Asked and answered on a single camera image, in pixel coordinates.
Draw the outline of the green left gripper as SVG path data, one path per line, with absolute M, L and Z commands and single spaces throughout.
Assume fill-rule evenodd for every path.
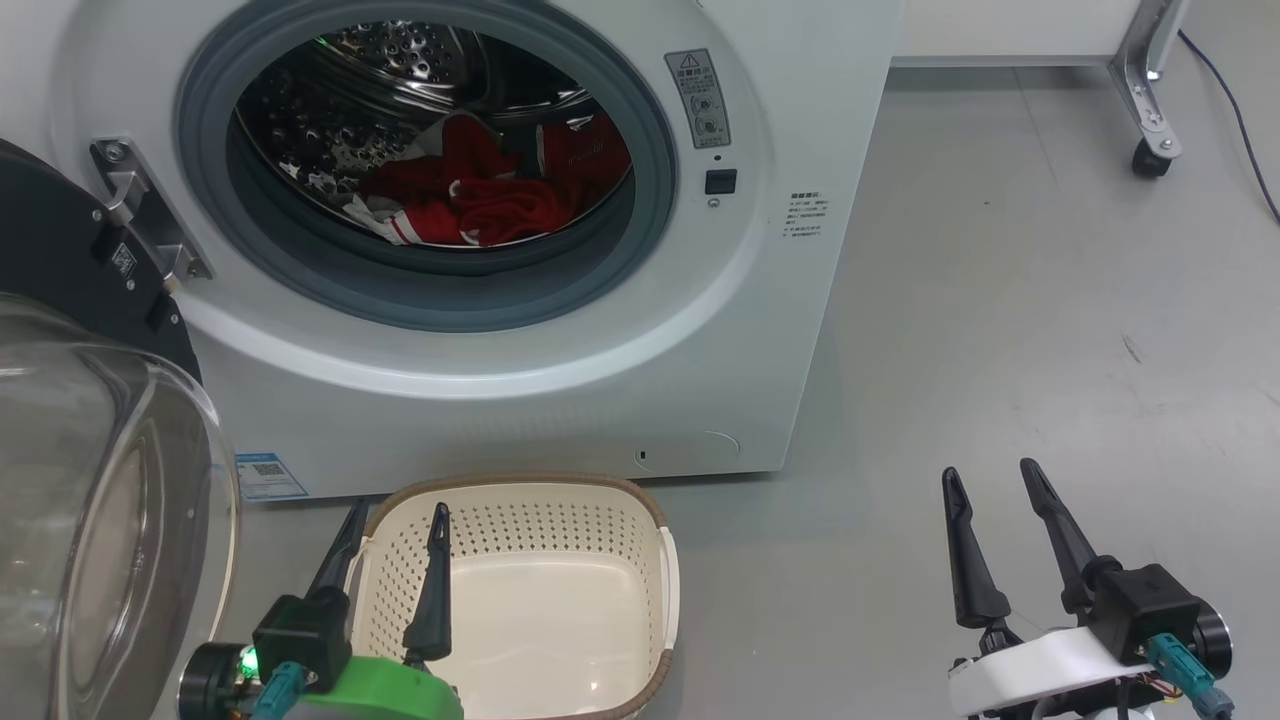
M 346 589 L 361 548 L 370 501 L 357 498 L 317 569 L 306 600 L 330 601 Z M 411 623 L 404 664 L 431 664 L 452 653 L 451 510 L 438 503 L 428 536 L 428 565 Z M 394 659 L 355 656 L 325 693 L 303 694 L 297 719 L 462 719 L 463 706 L 444 679 Z

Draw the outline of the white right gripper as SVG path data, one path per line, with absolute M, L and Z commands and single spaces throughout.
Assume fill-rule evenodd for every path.
M 1043 521 L 1062 578 L 1064 611 L 1087 616 L 1093 594 L 1085 566 L 1096 557 L 1075 518 L 1060 498 L 1043 468 L 1033 457 L 1019 462 L 1033 512 Z M 948 561 L 956 624 L 982 629 L 1011 614 L 1010 602 L 989 573 L 972 528 L 973 507 L 956 468 L 941 477 Z M 1133 697 L 1119 711 L 1116 680 L 1139 676 L 1148 664 L 1125 666 L 1087 628 L 1044 634 L 977 660 L 965 660 L 948 671 L 948 697 L 954 714 L 978 717 L 1030 706 L 1029 719 L 1055 714 L 1080 719 L 1153 719 L 1155 711 Z

